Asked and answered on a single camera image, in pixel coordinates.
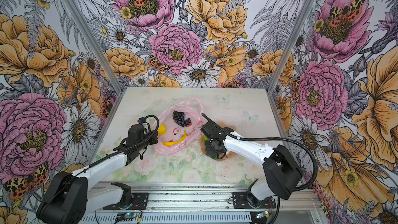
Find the pink scalloped bowl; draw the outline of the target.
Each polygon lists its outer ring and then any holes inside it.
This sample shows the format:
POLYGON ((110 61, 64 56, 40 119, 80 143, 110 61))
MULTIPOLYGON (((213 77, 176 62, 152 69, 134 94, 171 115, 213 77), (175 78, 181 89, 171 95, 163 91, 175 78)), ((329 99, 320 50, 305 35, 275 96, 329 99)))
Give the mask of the pink scalloped bowl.
MULTIPOLYGON (((225 129, 229 133, 236 131, 235 126, 227 127, 222 121, 218 121, 216 122, 216 124, 219 125, 222 129, 225 129)), ((236 158, 238 156, 237 153, 231 152, 229 150, 227 150, 225 153, 219 150, 215 150, 210 144, 207 145, 206 144, 207 142, 203 142, 203 136, 205 136, 205 134, 202 132, 199 138, 199 144, 201 146, 201 151, 204 155, 207 155, 208 157, 216 161, 226 161, 232 158, 236 158)))

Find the yellow lemon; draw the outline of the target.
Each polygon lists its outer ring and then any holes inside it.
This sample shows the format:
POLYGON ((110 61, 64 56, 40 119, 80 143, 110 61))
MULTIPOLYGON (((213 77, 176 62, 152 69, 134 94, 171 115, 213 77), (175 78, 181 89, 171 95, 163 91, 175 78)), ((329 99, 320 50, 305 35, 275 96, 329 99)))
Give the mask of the yellow lemon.
POLYGON ((161 124, 160 127, 158 128, 158 134, 159 135, 164 135, 167 132, 167 128, 165 124, 161 124))

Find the yellow banana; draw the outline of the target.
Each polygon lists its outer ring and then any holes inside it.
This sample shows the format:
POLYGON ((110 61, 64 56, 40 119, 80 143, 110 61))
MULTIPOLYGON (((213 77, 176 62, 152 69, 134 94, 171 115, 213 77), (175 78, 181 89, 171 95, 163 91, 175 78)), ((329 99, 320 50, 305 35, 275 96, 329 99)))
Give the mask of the yellow banana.
POLYGON ((177 140, 177 141, 163 142, 163 145, 165 145, 165 146, 167 146, 167 147, 173 146, 173 145, 175 145, 175 144, 178 144, 178 143, 183 142, 183 141, 186 139, 187 136, 188 136, 188 135, 187 135, 187 132, 184 131, 184 132, 183 132, 183 136, 182 136, 181 139, 179 139, 179 140, 177 140))

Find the pink plastic bag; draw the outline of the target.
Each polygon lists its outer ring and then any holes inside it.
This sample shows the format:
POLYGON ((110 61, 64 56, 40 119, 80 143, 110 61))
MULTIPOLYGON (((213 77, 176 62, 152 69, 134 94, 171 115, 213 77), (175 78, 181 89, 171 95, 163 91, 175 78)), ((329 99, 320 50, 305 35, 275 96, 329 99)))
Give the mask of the pink plastic bag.
POLYGON ((159 117, 160 125, 165 124, 167 132, 164 135, 158 135, 158 143, 154 146, 155 152, 160 155, 173 155, 196 140, 201 134, 200 128, 203 124, 201 113, 203 113, 203 110, 204 106, 198 98, 190 98, 167 108, 159 117), (178 126, 173 120, 173 111, 185 113, 185 117, 192 121, 191 126, 178 126), (163 145, 163 142, 181 139, 184 131, 187 132, 188 136, 183 142, 170 147, 163 145))

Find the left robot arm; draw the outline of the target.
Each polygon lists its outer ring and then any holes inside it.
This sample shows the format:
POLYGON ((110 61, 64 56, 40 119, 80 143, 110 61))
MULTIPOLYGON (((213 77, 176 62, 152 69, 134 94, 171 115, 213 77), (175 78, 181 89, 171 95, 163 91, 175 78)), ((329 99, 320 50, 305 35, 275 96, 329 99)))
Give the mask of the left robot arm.
POLYGON ((36 217, 46 224, 77 224, 87 214, 107 206, 130 207, 133 203, 130 186, 112 183, 98 190, 93 187, 136 158, 142 158, 145 149, 158 142, 157 136, 157 128, 134 124, 112 153, 75 172, 59 172, 51 181, 36 217))

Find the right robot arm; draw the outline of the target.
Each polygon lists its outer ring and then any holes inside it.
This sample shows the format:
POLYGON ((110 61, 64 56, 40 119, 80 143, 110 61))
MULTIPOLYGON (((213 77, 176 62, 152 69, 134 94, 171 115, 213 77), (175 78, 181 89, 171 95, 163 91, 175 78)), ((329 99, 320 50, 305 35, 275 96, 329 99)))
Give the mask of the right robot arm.
POLYGON ((233 129, 222 128, 204 113, 207 120, 201 131, 207 138, 206 154, 220 158, 227 153, 236 153, 263 169, 265 179, 255 180, 246 191, 246 202, 258 208, 261 203, 273 196, 288 200, 303 177, 303 172, 287 147, 271 147, 253 140, 246 141, 233 129))

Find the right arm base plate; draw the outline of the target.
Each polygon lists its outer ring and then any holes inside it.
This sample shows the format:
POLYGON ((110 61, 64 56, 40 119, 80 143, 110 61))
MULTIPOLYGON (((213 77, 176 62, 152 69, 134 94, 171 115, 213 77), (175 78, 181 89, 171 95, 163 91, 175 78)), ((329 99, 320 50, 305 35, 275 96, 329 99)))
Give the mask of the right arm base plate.
POLYGON ((258 200, 247 192, 232 192, 232 204, 234 209, 275 209, 276 202, 272 197, 258 200))

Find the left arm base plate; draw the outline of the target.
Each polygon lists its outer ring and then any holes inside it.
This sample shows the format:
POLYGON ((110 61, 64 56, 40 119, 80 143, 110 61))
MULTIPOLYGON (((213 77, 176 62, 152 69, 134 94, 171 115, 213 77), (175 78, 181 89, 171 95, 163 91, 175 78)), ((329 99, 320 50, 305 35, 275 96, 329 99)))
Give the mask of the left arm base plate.
POLYGON ((146 210, 148 204, 149 193, 146 192, 134 192, 131 193, 131 197, 127 201, 122 200, 117 204, 108 205, 103 208, 107 211, 116 210, 146 210))

